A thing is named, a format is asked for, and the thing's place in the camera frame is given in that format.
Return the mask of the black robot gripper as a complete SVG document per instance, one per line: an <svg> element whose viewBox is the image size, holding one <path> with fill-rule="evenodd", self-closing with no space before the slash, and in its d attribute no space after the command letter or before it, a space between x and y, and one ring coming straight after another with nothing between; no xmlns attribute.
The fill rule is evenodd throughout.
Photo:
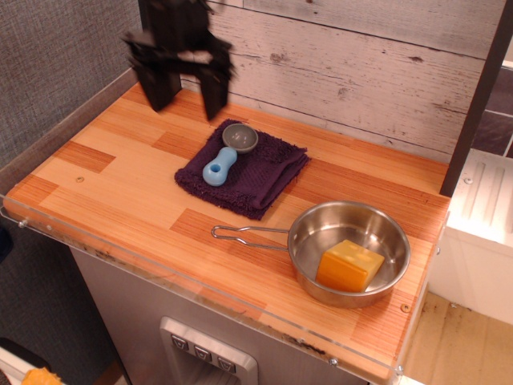
<svg viewBox="0 0 513 385"><path fill-rule="evenodd" d="M234 72L232 45L209 30L212 8L205 1L145 1L147 25L123 38L137 79L154 111L181 90L180 74L200 81L204 109L213 120L228 103Z"/></svg>

